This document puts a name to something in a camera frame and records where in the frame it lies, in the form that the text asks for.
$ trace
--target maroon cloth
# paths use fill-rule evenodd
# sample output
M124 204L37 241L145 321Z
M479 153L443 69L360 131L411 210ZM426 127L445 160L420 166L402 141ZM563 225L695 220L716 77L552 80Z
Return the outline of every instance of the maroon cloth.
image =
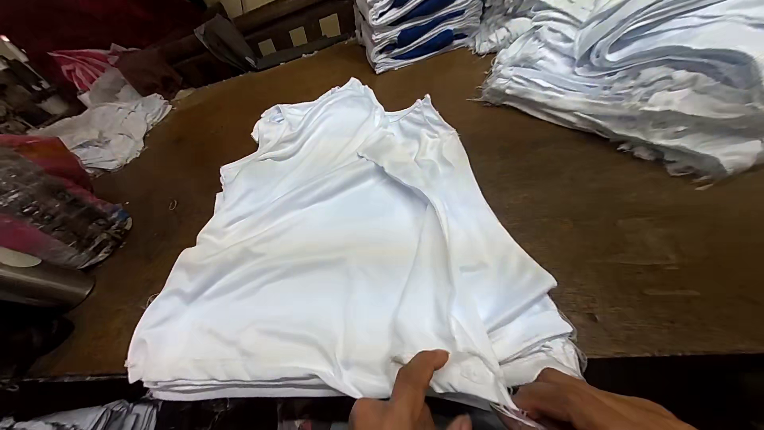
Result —
M53 50L145 48L191 34L202 11L187 0L2 0L0 33L26 51L37 72L76 95Z

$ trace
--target wooden table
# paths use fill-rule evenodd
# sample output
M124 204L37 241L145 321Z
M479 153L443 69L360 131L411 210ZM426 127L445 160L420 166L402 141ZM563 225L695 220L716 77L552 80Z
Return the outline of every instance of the wooden table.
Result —
M388 110L432 95L499 220L557 278L552 296L589 357L764 352L764 171L698 191L595 135L468 101L490 60L461 49L376 76L359 46L340 44L180 100L139 158L95 180L133 231L93 271L71 338L31 376L124 373L149 297L212 215L219 167L256 149L249 133L265 109L350 77Z

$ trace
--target stack of white t-shirts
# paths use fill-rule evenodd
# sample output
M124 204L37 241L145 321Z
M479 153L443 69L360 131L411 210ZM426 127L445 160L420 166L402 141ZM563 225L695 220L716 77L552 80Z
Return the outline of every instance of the stack of white t-shirts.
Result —
M482 0L356 0L356 32L382 73L471 45L482 6Z
M761 161L764 7L757 0L533 0L484 99L627 141L674 174Z
M554 278L491 212L428 96L385 112L351 79L270 108L252 137L135 329L131 382L167 400L381 398L441 348L436 392L511 407L506 387L544 367L579 374Z

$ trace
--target blue fabric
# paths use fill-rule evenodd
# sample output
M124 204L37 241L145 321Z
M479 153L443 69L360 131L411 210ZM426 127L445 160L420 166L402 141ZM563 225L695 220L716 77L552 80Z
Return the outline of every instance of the blue fabric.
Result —
M401 25L402 23L419 18L421 16L434 14L437 11L447 8L453 3L454 0L424 0L419 3L414 9L411 9L404 16L393 21L390 25Z
M408 50L407 52L404 52L403 54L396 55L393 57L394 60L411 60L412 58L419 58L427 54L432 54L433 52L437 52L444 47L449 46L450 44L454 43L454 41L458 39L464 39L467 37L466 34L454 34L453 30L443 30L440 33L438 33L435 37L428 40L427 42L413 48L412 50Z
M399 47L407 47L417 41L420 37L427 34L428 31L431 31L433 28L439 26L442 22L447 21L452 18L456 18L458 16L462 16L465 13L465 11L454 11L449 14L445 14L443 16L437 17L429 22L426 22L422 25L417 25L415 27L407 28L406 30L401 31L398 34L398 37L396 37L396 41L389 43L385 45L385 47L382 48L381 52L390 52L393 49L399 48Z

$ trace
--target pile of white fabric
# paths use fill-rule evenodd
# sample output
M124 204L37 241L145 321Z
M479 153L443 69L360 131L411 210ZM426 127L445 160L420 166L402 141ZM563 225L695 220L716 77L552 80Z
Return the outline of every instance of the pile of white fabric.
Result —
M358 40L376 73L472 44L482 0L356 0Z
M159 94L138 94L115 68L83 96L85 112L28 134L60 138L91 173L117 170L139 156L146 133L172 109Z
M501 226L427 96L385 112L356 79L255 124L135 329L154 396L386 397L421 350L438 393L512 407L545 367L579 375L554 278Z
M491 0L475 48L506 46L483 97L625 141L669 172L761 161L759 0Z
M0 430L154 430L157 403L117 400L103 406L74 409L16 422L7 417Z

